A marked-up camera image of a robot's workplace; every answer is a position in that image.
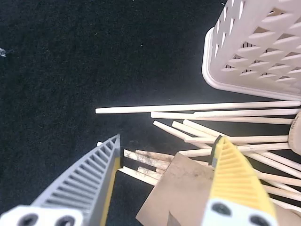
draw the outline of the wooden stick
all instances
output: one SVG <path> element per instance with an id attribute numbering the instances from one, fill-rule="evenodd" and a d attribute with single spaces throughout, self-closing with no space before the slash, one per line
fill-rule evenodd
<path id="1" fill-rule="evenodd" d="M 238 150 L 241 152 L 252 152 L 252 153 L 261 153 L 265 151 L 274 151 L 274 150 L 286 150 L 289 149 L 288 143 L 274 143 L 274 144 L 262 144 L 262 145 L 244 145 L 237 146 Z M 211 154 L 212 148 L 205 149 L 196 149 L 196 150 L 187 150 L 187 151 L 179 151 L 182 155 L 186 157 L 200 157 L 200 156 L 208 156 Z"/>
<path id="2" fill-rule="evenodd" d="M 301 217 L 301 208 L 297 206 L 293 206 L 291 204 L 288 204 L 286 202 L 279 201 L 277 199 L 271 199 L 273 203 L 276 205 L 286 209 L 286 210 L 291 210 L 292 212 L 295 212 L 297 215 Z"/>
<path id="3" fill-rule="evenodd" d="M 235 108 L 296 107 L 300 105 L 301 105 L 300 101 L 269 101 L 269 102 L 196 104 L 196 105 L 106 107 L 106 108 L 96 108 L 95 113 L 108 114 L 108 113 L 141 113 L 141 112 L 176 112 L 176 111 L 235 109 Z"/>
<path id="4" fill-rule="evenodd" d="M 150 177 L 152 177 L 152 178 L 155 178 L 156 180 L 160 180 L 161 177 L 162 177 L 161 174 L 159 174 L 159 173 L 157 173 L 157 172 L 155 172 L 155 171 L 152 171 L 152 170 L 150 170 L 150 169 L 141 167 L 141 166 L 138 167 L 138 170 L 137 170 L 137 171 L 138 171 L 138 172 L 141 172 L 141 173 L 143 173 L 143 174 L 145 174 L 145 175 L 147 175 L 147 176 L 150 176 Z"/>
<path id="5" fill-rule="evenodd" d="M 256 173 L 261 173 L 259 170 L 256 170 L 256 169 L 254 169 L 254 171 Z M 301 194 L 301 192 L 299 192 L 298 190 L 293 189 L 292 187 L 287 186 L 285 184 L 282 184 L 282 183 L 279 183 L 279 182 L 275 182 L 275 181 L 270 181 L 270 180 L 265 180 L 265 181 L 268 182 L 270 185 L 273 185 L 273 186 L 275 186 L 277 188 L 281 188 L 281 189 L 289 191 L 289 192 L 294 192 L 294 193 L 297 193 L 297 194 Z"/>
<path id="6" fill-rule="evenodd" d="M 156 168 L 156 172 L 157 172 L 157 173 L 159 173 L 159 174 L 164 174 L 164 173 L 165 173 L 165 171 L 164 171 L 164 170 L 162 170 L 162 169 L 159 169 L 159 168 Z"/>
<path id="7" fill-rule="evenodd" d="M 170 113 L 170 112 L 151 112 L 151 118 L 157 119 L 190 119 L 202 121 L 230 121 L 230 122 L 249 122 L 249 123 L 264 123 L 264 124 L 284 124 L 291 125 L 293 119 L 268 118 L 268 117 L 210 117 L 197 118 L 191 113 Z"/>
<path id="8" fill-rule="evenodd" d="M 287 159 L 285 157 L 282 157 L 280 155 L 274 154 L 272 152 L 261 152 L 260 155 L 265 156 L 265 157 L 267 157 L 269 159 L 272 159 L 274 161 L 283 163 L 286 166 L 289 166 L 289 167 L 292 167 L 292 168 L 294 168 L 296 170 L 301 171 L 301 164 L 300 163 L 297 163 L 295 161 L 289 160 L 289 159 Z"/>
<path id="9" fill-rule="evenodd" d="M 231 116 L 265 116 L 265 115 L 291 115 L 298 114 L 299 108 L 294 109 L 268 109 L 268 110 L 239 110 L 239 111 L 212 111 L 195 112 L 197 118 Z"/>
<path id="10" fill-rule="evenodd" d="M 197 137 L 205 137 L 205 136 L 207 136 L 206 133 L 204 133 L 202 131 L 199 131 L 197 129 L 191 128 L 189 126 L 186 126 L 186 125 L 184 125 L 182 123 L 179 123 L 177 121 L 173 121 L 173 123 L 172 123 L 171 126 L 174 127 L 174 128 L 176 128 L 176 129 L 180 129 L 180 130 L 182 130 L 182 131 L 184 131 L 186 133 L 190 133 L 192 135 L 195 135 Z"/>
<path id="11" fill-rule="evenodd" d="M 301 194 L 285 191 L 280 188 L 262 185 L 269 194 L 275 194 L 289 199 L 294 199 L 301 202 Z"/>
<path id="12" fill-rule="evenodd" d="M 124 150 L 124 156 L 129 158 L 129 159 L 133 159 L 145 164 L 148 164 L 150 166 L 162 169 L 162 170 L 166 170 L 170 164 L 170 162 L 168 161 L 162 161 L 162 160 L 157 160 L 157 159 L 151 159 L 148 158 L 144 155 L 141 154 L 137 154 L 135 152 L 131 152 L 129 150 Z"/>
<path id="13" fill-rule="evenodd" d="M 293 186 L 298 186 L 301 187 L 301 180 L 299 179 L 294 179 L 294 178 L 287 178 L 287 177 L 282 177 L 278 175 L 273 175 L 273 174 L 268 174 L 268 173 L 261 173 L 257 172 L 256 173 L 259 179 L 262 180 L 267 180 L 267 181 L 274 181 L 286 185 L 293 185 Z"/>
<path id="14" fill-rule="evenodd" d="M 152 159 L 158 159 L 158 160 L 163 160 L 163 161 L 172 161 L 174 158 L 174 156 L 170 155 L 170 154 L 147 152 L 147 151 L 142 151 L 142 150 L 136 150 L 135 152 L 137 154 L 141 154 L 141 155 L 147 156 Z"/>
<path id="15" fill-rule="evenodd" d="M 136 170 L 130 169 L 126 166 L 124 166 L 123 168 L 119 169 L 120 172 L 123 172 L 131 177 L 134 177 L 140 181 L 143 181 L 147 184 L 153 185 L 155 186 L 158 182 L 158 180 L 156 180 L 155 178 L 152 178 L 150 176 L 147 176 L 143 173 L 137 172 Z"/>
<path id="16" fill-rule="evenodd" d="M 207 133 L 208 135 L 210 135 L 212 137 L 217 137 L 219 135 L 227 137 L 227 135 L 225 135 L 225 134 L 222 134 L 222 133 L 220 133 L 218 131 L 215 131 L 213 129 L 207 128 L 205 126 L 202 126 L 200 124 L 194 123 L 194 122 L 189 121 L 189 120 L 184 120 L 183 124 L 185 124 L 187 126 L 191 126 L 191 127 L 195 128 L 195 129 L 198 129 L 198 130 L 200 130 L 202 132 L 205 132 L 205 133 Z M 280 171 L 283 171 L 285 173 L 293 175 L 293 176 L 295 176 L 297 178 L 301 178 L 301 172 L 299 172 L 299 171 L 297 171 L 295 169 L 292 169 L 290 167 L 287 167 L 285 165 L 286 162 L 279 163 L 279 162 L 274 161 L 272 159 L 269 159 L 269 158 L 267 158 L 265 156 L 262 156 L 262 155 L 260 155 L 258 153 L 245 153 L 244 155 L 246 155 L 246 156 L 248 156 L 248 157 L 250 157 L 252 159 L 255 159 L 257 161 L 260 161 L 260 162 L 262 162 L 262 163 L 264 163 L 264 164 L 266 164 L 268 166 L 274 167 L 274 168 L 276 168 L 276 169 L 278 169 Z"/>
<path id="17" fill-rule="evenodd" d="M 174 128 L 171 128 L 161 122 L 158 122 L 158 121 L 154 121 L 153 123 L 155 126 L 159 127 L 160 129 L 166 131 L 167 133 L 170 133 L 182 140 L 185 140 L 186 138 L 190 138 L 189 135 L 185 134 L 185 133 L 182 133 Z M 191 143 L 192 145 L 196 146 L 196 147 L 199 147 L 199 148 L 207 148 L 208 145 L 205 145 L 205 144 L 195 144 L 195 143 Z"/>
<path id="18" fill-rule="evenodd" d="M 217 137 L 192 137 L 186 138 L 185 143 L 205 143 L 214 144 Z M 283 136 L 248 136 L 248 137 L 228 137 L 232 143 L 279 143 L 288 142 L 288 135 Z"/>

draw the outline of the white plastic basket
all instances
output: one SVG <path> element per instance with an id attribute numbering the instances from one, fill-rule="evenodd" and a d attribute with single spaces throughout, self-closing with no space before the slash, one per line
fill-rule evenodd
<path id="1" fill-rule="evenodd" d="M 301 0 L 228 0 L 205 38 L 206 82 L 238 93 L 301 99 Z"/>

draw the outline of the wooden dowel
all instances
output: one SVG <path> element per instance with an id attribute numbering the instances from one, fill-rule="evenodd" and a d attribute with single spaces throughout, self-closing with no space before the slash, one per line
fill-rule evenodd
<path id="1" fill-rule="evenodd" d="M 147 165 L 150 165 L 150 166 L 162 169 L 162 170 L 166 170 L 170 164 L 170 162 L 168 162 L 168 161 L 162 161 L 162 160 L 148 158 L 144 155 L 137 154 L 137 153 L 131 152 L 129 150 L 124 150 L 124 156 L 129 159 L 133 159 L 133 160 L 145 163 Z"/>
<path id="2" fill-rule="evenodd" d="M 259 170 L 256 170 L 256 169 L 254 169 L 254 171 L 256 173 L 261 173 Z M 279 182 L 275 182 L 275 181 L 270 181 L 270 180 L 265 180 L 265 181 L 268 182 L 270 185 L 273 185 L 277 188 L 281 188 L 281 189 L 289 191 L 289 192 L 294 192 L 294 193 L 297 193 L 297 194 L 301 194 L 301 192 L 297 191 L 296 189 L 293 189 L 292 187 L 290 187 L 288 185 L 285 185 L 285 184 L 282 184 L 282 183 L 279 183 Z"/>
<path id="3" fill-rule="evenodd" d="M 198 118 L 193 113 L 171 113 L 171 112 L 151 112 L 150 117 L 154 119 L 191 119 Z"/>
<path id="4" fill-rule="evenodd" d="M 284 208 L 286 210 L 291 210 L 292 212 L 295 212 L 298 216 L 301 217 L 301 208 L 300 207 L 288 204 L 286 202 L 279 201 L 277 199 L 271 199 L 271 200 L 276 205 L 278 205 L 278 206 L 280 206 L 280 207 L 282 207 L 282 208 Z"/>
<path id="5" fill-rule="evenodd" d="M 184 120 L 183 124 L 185 124 L 187 126 L 191 126 L 191 127 L 195 128 L 195 129 L 198 129 L 198 130 L 200 130 L 202 132 L 205 132 L 205 133 L 207 133 L 208 135 L 210 135 L 212 137 L 218 137 L 219 135 L 228 137 L 225 134 L 222 134 L 222 133 L 220 133 L 218 131 L 215 131 L 213 129 L 207 128 L 205 126 L 202 126 L 200 124 L 197 124 L 197 123 L 189 121 L 189 120 Z M 295 169 L 292 169 L 292 168 L 290 168 L 288 166 L 286 166 L 286 162 L 279 163 L 279 162 L 274 161 L 272 159 L 269 159 L 269 158 L 267 158 L 265 156 L 262 156 L 262 155 L 260 155 L 258 153 L 247 152 L 247 153 L 244 153 L 244 155 L 248 156 L 248 157 L 250 157 L 252 159 L 255 159 L 257 161 L 260 161 L 260 162 L 262 162 L 262 163 L 264 163 L 264 164 L 266 164 L 268 166 L 274 167 L 274 168 L 276 168 L 276 169 L 278 169 L 280 171 L 283 171 L 285 173 L 293 175 L 293 176 L 295 176 L 297 178 L 301 178 L 301 172 L 297 171 Z"/>
<path id="6" fill-rule="evenodd" d="M 240 152 L 265 152 L 265 151 L 274 151 L 274 150 L 286 150 L 289 149 L 288 143 L 274 143 L 274 144 L 262 144 L 262 145 L 244 145 L 237 146 Z M 200 156 L 208 156 L 211 154 L 211 148 L 206 149 L 196 149 L 196 150 L 188 150 L 188 151 L 179 151 L 182 155 L 186 157 L 200 157 Z"/>
<path id="7" fill-rule="evenodd" d="M 164 173 L 165 173 L 165 170 L 156 168 L 156 172 L 159 173 L 159 174 L 164 174 Z"/>
<path id="8" fill-rule="evenodd" d="M 268 110 L 239 110 L 239 111 L 212 111 L 195 112 L 197 118 L 222 117 L 222 116 L 265 116 L 265 115 L 293 115 L 298 114 L 299 108 L 294 109 L 268 109 Z"/>
<path id="9" fill-rule="evenodd" d="M 268 118 L 268 117 L 209 117 L 197 118 L 192 113 L 170 113 L 170 112 L 151 112 L 151 118 L 156 119 L 189 119 L 199 121 L 229 121 L 229 122 L 248 122 L 264 124 L 283 124 L 291 125 L 293 119 Z"/>
<path id="10" fill-rule="evenodd" d="M 286 185 L 293 185 L 293 186 L 298 186 L 301 187 L 301 180 L 299 179 L 294 179 L 294 178 L 287 178 L 287 177 L 282 177 L 278 175 L 272 175 L 268 173 L 261 173 L 257 172 L 256 173 L 259 179 L 262 180 L 267 180 L 267 181 L 274 181 Z"/>
<path id="11" fill-rule="evenodd" d="M 142 154 L 144 156 L 150 157 L 152 159 L 158 159 L 163 161 L 172 161 L 174 156 L 170 154 L 163 154 L 163 153 L 157 153 L 157 152 L 147 152 L 142 150 L 136 150 L 137 154 Z"/>
<path id="12" fill-rule="evenodd" d="M 293 192 L 285 191 L 285 190 L 282 190 L 280 188 L 271 187 L 271 186 L 268 186 L 268 185 L 262 185 L 262 186 L 264 187 L 264 189 L 269 194 L 275 194 L 275 195 L 278 195 L 278 196 L 282 196 L 282 197 L 285 197 L 285 198 L 288 198 L 288 199 L 294 199 L 294 200 L 297 200 L 297 201 L 301 202 L 301 194 L 296 194 L 296 193 L 293 193 Z"/>
<path id="13" fill-rule="evenodd" d="M 192 137 L 186 138 L 186 143 L 204 143 L 214 144 L 217 137 Z M 248 137 L 228 137 L 228 140 L 232 143 L 280 143 L 288 142 L 288 135 L 283 136 L 248 136 Z"/>
<path id="14" fill-rule="evenodd" d="M 141 166 L 138 167 L 138 170 L 137 170 L 137 171 L 138 171 L 138 172 L 141 172 L 141 173 L 143 173 L 143 174 L 145 174 L 145 175 L 147 175 L 147 176 L 150 176 L 150 177 L 152 177 L 152 178 L 155 178 L 156 180 L 160 180 L 161 177 L 162 177 L 161 174 L 159 174 L 159 173 L 157 173 L 157 172 L 155 172 L 155 171 L 152 171 L 152 170 L 150 170 L 150 169 L 141 167 Z"/>
<path id="15" fill-rule="evenodd" d="M 134 177 L 134 178 L 136 178 L 140 181 L 143 181 L 147 184 L 153 185 L 153 186 L 155 186 L 158 182 L 158 180 L 156 180 L 155 178 L 152 178 L 150 176 L 147 176 L 143 173 L 137 172 L 136 170 L 130 169 L 130 168 L 125 167 L 125 166 L 123 168 L 119 169 L 119 171 L 123 172 L 123 173 L 125 173 L 125 174 L 127 174 L 131 177 Z"/>
<path id="16" fill-rule="evenodd" d="M 236 108 L 262 108 L 262 107 L 296 107 L 300 101 L 268 101 L 268 102 L 243 102 L 243 103 L 218 103 L 196 105 L 158 105 L 135 107 L 105 107 L 96 108 L 96 114 L 108 113 L 142 113 L 142 112 L 176 112 L 194 110 L 236 109 Z"/>
<path id="17" fill-rule="evenodd" d="M 205 137 L 207 135 L 206 133 L 204 133 L 202 131 L 199 131 L 197 129 L 191 128 L 191 127 L 186 126 L 186 125 L 184 125 L 182 123 L 179 123 L 177 121 L 173 121 L 173 123 L 172 123 L 171 126 L 174 127 L 174 128 L 176 128 L 176 129 L 180 129 L 180 130 L 182 130 L 182 131 L 184 131 L 186 133 L 190 133 L 192 135 L 198 136 L 198 137 Z"/>
<path id="18" fill-rule="evenodd" d="M 293 119 L 270 118 L 270 117 L 211 117 L 211 118 L 198 118 L 194 120 L 229 121 L 229 122 L 246 122 L 246 123 L 279 124 L 279 125 L 291 125 L 293 122 Z"/>
<path id="19" fill-rule="evenodd" d="M 180 132 L 180 131 L 178 131 L 178 130 L 170 127 L 170 126 L 167 126 L 167 125 L 161 123 L 161 122 L 154 121 L 153 124 L 155 126 L 159 127 L 160 129 L 164 130 L 165 132 L 170 133 L 170 134 L 174 135 L 175 137 L 178 137 L 182 140 L 185 140 L 186 138 L 190 138 L 189 135 L 187 135 L 185 133 L 182 133 L 182 132 Z M 199 148 L 206 148 L 207 147 L 207 145 L 205 145 L 205 144 L 195 144 L 195 143 L 191 143 L 191 144 L 196 146 L 196 147 L 199 147 Z"/>
<path id="20" fill-rule="evenodd" d="M 289 166 L 289 167 L 292 167 L 296 170 L 299 170 L 301 171 L 301 164 L 300 163 L 297 163 L 295 161 L 292 161 L 292 160 L 289 160 L 285 157 L 282 157 L 280 155 L 277 155 L 275 153 L 272 153 L 272 152 L 262 152 L 260 153 L 260 155 L 262 156 L 265 156 L 269 159 L 272 159 L 274 161 L 277 161 L 277 162 L 280 162 L 280 163 L 285 163 L 286 166 Z"/>

